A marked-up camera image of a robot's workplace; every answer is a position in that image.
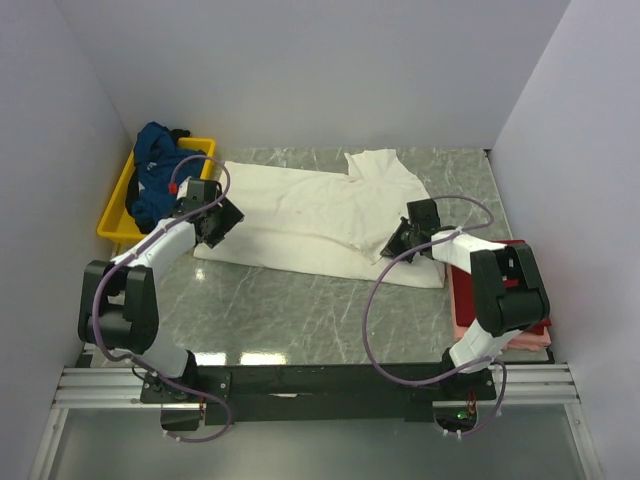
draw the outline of blue clothing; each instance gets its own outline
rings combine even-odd
[[[133,203],[132,216],[138,226],[157,225],[173,208],[176,195],[169,193],[169,182],[175,166],[190,155],[202,154],[178,148],[169,132],[156,122],[148,123],[138,133],[133,147],[134,164],[138,173],[140,198]],[[176,184],[187,177],[200,177],[203,159],[193,160],[180,167]]]

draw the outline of gray wall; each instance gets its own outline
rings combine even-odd
[[[0,477],[26,477],[129,139],[53,2],[0,2]]]
[[[128,132],[492,147],[568,0],[57,0]]]
[[[639,19],[637,0],[573,0],[492,155],[612,479],[640,469]]]

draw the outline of marble tabletop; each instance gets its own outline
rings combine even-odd
[[[223,161],[346,173],[344,153],[363,149],[225,149]],[[398,149],[400,161],[430,195],[464,194],[485,203],[495,223],[474,235],[511,238],[489,162],[480,149]],[[482,212],[463,201],[438,202],[447,224],[475,224]],[[360,334],[372,282],[247,267],[183,255],[156,281],[161,329],[196,353],[198,363],[340,364],[367,358]],[[453,344],[448,287],[383,284],[370,314],[381,362],[435,362]],[[546,361],[546,351],[509,350],[507,361]],[[93,365],[105,365],[96,356]]]

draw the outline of purple cable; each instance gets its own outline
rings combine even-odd
[[[195,160],[195,159],[200,159],[200,158],[204,158],[205,160],[211,160],[212,162],[214,162],[216,165],[218,165],[222,171],[225,174],[225,177],[227,179],[227,185],[224,188],[224,190],[222,191],[222,194],[216,198],[213,202],[208,203],[207,205],[204,205],[200,208],[197,208],[189,213],[186,213],[184,215],[182,215],[179,218],[176,218],[175,220],[169,222],[167,224],[167,226],[164,229],[160,229],[158,231],[156,231],[155,233],[149,235],[145,241],[136,249],[135,253],[130,253],[129,255],[127,255],[125,258],[123,258],[120,262],[118,262],[116,265],[114,265],[111,270],[109,270],[106,275],[104,277],[102,277],[102,280],[100,280],[100,283],[98,283],[98,287],[96,288],[96,294],[93,297],[93,304],[92,304],[92,308],[91,308],[91,317],[92,317],[92,327],[93,327],[93,336],[96,340],[96,345],[98,345],[98,348],[100,349],[100,351],[102,352],[102,354],[105,356],[105,358],[107,360],[110,360],[112,362],[120,362],[122,360],[126,360],[126,359],[130,359],[134,364],[144,368],[145,370],[149,371],[150,373],[155,373],[157,375],[157,377],[164,382],[165,384],[175,388],[176,390],[180,390],[182,392],[188,393],[190,395],[197,395],[199,397],[204,397],[207,398],[209,400],[212,400],[220,405],[222,405],[224,407],[224,409],[226,410],[227,413],[227,420],[226,423],[224,424],[224,426],[218,430],[216,433],[209,435],[208,437],[203,437],[203,438],[183,438],[183,437],[179,437],[178,435],[174,434],[174,433],[168,433],[168,435],[172,438],[178,439],[182,442],[185,443],[204,443],[204,442],[208,442],[209,440],[213,440],[215,438],[220,437],[223,433],[225,433],[229,427],[231,426],[231,421],[232,421],[232,414],[231,414],[231,408],[229,407],[229,405],[222,400],[220,397],[217,397],[216,395],[212,395],[210,393],[207,392],[201,392],[199,390],[194,390],[192,388],[189,387],[185,387],[184,385],[180,385],[177,382],[174,382],[173,380],[165,377],[164,375],[162,375],[161,372],[158,372],[157,370],[155,370],[154,368],[152,368],[150,365],[148,365],[147,363],[145,363],[143,360],[140,360],[139,358],[136,358],[134,355],[132,354],[124,354],[124,355],[112,355],[111,352],[107,349],[106,344],[104,343],[104,339],[102,338],[102,332],[100,332],[100,299],[102,298],[102,294],[104,293],[104,289],[107,285],[107,283],[109,282],[109,280],[111,279],[111,277],[113,277],[113,275],[115,275],[115,273],[122,268],[125,265],[128,265],[129,262],[131,262],[133,259],[137,258],[138,255],[140,255],[141,253],[143,253],[145,250],[147,250],[151,245],[153,245],[156,240],[158,240],[162,235],[165,234],[165,232],[167,230],[169,230],[170,228],[173,228],[174,226],[176,226],[177,224],[185,221],[186,219],[194,216],[194,215],[198,215],[199,213],[202,213],[206,210],[209,210],[211,208],[215,208],[217,205],[220,204],[220,202],[222,202],[222,200],[225,199],[225,197],[227,196],[227,193],[229,192],[229,188],[231,187],[231,175],[229,175],[229,170],[227,170],[227,167],[225,167],[222,163],[218,162],[217,160],[215,160],[212,157],[209,157],[207,155],[191,155],[190,157],[186,157],[185,159],[183,159],[182,161],[180,161],[180,163],[178,163],[178,165],[176,165],[176,167],[173,169],[173,173],[171,174],[171,182],[173,183],[174,178],[176,173],[178,172],[178,170],[180,169],[180,167],[182,167],[182,165],[184,165],[185,163],[191,161],[191,160]]]
[[[367,334],[367,330],[368,330],[368,324],[369,324],[369,311],[371,310],[371,305],[373,304],[373,297],[375,296],[376,292],[378,291],[378,288],[380,287],[380,285],[382,285],[382,281],[384,280],[384,277],[387,276],[387,274],[389,273],[389,271],[396,266],[399,262],[401,262],[404,258],[413,255],[415,253],[418,253],[426,248],[430,248],[433,247],[434,245],[440,245],[441,243],[445,243],[448,242],[449,240],[453,240],[454,238],[456,238],[458,235],[460,235],[461,232],[468,232],[471,230],[477,230],[478,228],[484,228],[484,227],[488,227],[490,226],[493,222],[494,222],[494,216],[493,213],[491,213],[491,211],[482,203],[479,202],[478,200],[475,200],[473,198],[469,198],[466,197],[464,195],[440,195],[437,197],[433,197],[432,200],[441,200],[441,199],[449,199],[449,198],[453,198],[453,199],[458,199],[458,200],[466,200],[468,202],[471,202],[475,205],[477,205],[478,207],[480,207],[482,210],[485,211],[485,213],[489,216],[489,220],[485,223],[479,224],[479,225],[472,225],[469,227],[463,227],[461,230],[454,230],[451,235],[445,237],[445,238],[441,238],[439,240],[434,240],[431,242],[427,242],[424,243],[422,245],[418,245],[417,247],[411,248],[409,250],[407,250],[406,252],[401,253],[400,255],[398,255],[396,258],[394,258],[385,268],[384,270],[382,270],[382,273],[380,273],[380,275],[378,276],[378,278],[376,279],[373,288],[371,289],[371,292],[369,293],[369,297],[367,298],[367,303],[364,307],[364,314],[362,316],[362,343],[364,344],[364,350],[367,353],[367,357],[369,358],[369,362],[371,362],[371,366],[383,377],[385,377],[388,380],[391,380],[392,382],[398,383],[400,385],[406,385],[409,387],[423,387],[425,385],[431,385],[434,383],[438,383],[446,378],[451,377],[452,375],[455,375],[458,372],[461,372],[462,370],[472,367],[474,365],[478,365],[480,363],[484,363],[484,362],[490,362],[491,358],[490,357],[482,357],[479,358],[477,360],[473,360],[471,362],[467,362],[464,363],[462,365],[460,365],[459,367],[453,368],[451,370],[449,370],[448,372],[442,373],[440,375],[436,375],[435,377],[432,378],[427,378],[425,380],[406,380],[404,378],[400,378],[400,377],[396,377],[395,375],[390,374],[389,372],[387,372],[384,368],[382,368],[382,366],[378,363],[378,361],[375,359],[374,355],[373,355],[373,351],[371,350],[371,345],[369,344],[369,337]],[[503,368],[503,389],[504,389],[504,385],[506,384],[506,368]],[[500,409],[500,405],[502,404],[502,400],[504,398],[504,391],[501,392],[501,395],[498,396],[498,400],[496,402],[496,405],[494,407],[494,410],[491,412],[490,416],[487,417],[487,419],[485,419],[480,426],[476,426],[474,427],[472,430],[469,430],[468,432],[465,432],[465,434],[470,434],[470,433],[475,433],[476,431],[479,430],[479,428],[484,427],[487,423],[489,423],[489,421],[495,416],[495,413]]]

